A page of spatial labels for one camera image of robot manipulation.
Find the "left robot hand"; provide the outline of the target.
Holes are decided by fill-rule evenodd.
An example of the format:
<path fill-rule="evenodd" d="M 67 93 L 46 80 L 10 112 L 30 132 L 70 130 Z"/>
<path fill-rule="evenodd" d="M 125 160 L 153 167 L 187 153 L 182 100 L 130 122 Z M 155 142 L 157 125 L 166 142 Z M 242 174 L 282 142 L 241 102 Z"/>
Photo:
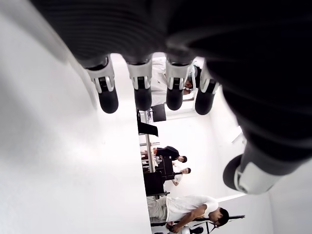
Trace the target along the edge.
<path fill-rule="evenodd" d="M 196 110 L 220 84 L 247 140 L 224 183 L 268 191 L 312 158 L 312 3 L 309 0 L 34 0 L 84 68 L 118 53 L 131 70 L 154 52 L 177 69 L 205 58 Z"/>

